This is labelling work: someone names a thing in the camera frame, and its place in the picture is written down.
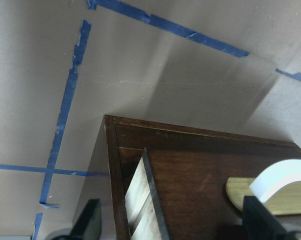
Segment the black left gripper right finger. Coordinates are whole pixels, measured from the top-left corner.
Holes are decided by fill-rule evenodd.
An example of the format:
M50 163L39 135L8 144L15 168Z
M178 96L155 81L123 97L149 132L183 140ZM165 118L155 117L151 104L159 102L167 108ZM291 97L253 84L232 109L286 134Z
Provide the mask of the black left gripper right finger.
M289 233L255 196L243 199L242 226L249 240L283 240Z

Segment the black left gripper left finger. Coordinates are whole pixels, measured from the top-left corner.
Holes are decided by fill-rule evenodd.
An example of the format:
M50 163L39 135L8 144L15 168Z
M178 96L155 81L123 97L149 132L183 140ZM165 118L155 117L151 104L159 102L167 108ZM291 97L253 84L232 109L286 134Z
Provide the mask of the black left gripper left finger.
M100 199L90 199L70 232L71 240L99 240L102 233Z

